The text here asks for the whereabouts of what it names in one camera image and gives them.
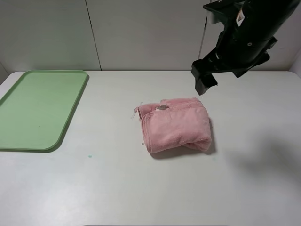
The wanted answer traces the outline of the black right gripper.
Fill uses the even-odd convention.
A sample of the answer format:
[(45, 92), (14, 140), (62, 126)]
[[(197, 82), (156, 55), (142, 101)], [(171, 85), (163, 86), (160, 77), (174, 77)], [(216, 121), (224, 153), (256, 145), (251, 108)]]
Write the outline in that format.
[(195, 90), (203, 95), (218, 82), (213, 73), (232, 72), (237, 78), (250, 69), (270, 59), (267, 51), (277, 42), (275, 37), (260, 42), (230, 40), (220, 43), (203, 59), (192, 63), (191, 73), (195, 78)]

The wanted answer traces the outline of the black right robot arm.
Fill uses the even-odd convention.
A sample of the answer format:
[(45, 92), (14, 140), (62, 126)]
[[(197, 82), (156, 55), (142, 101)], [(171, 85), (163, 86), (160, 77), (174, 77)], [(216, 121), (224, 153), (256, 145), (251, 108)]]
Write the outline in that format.
[(199, 95), (218, 83), (215, 73), (232, 72), (237, 78), (269, 61), (274, 34), (298, 7), (298, 0), (219, 0), (203, 6), (224, 25), (217, 44), (192, 63)]

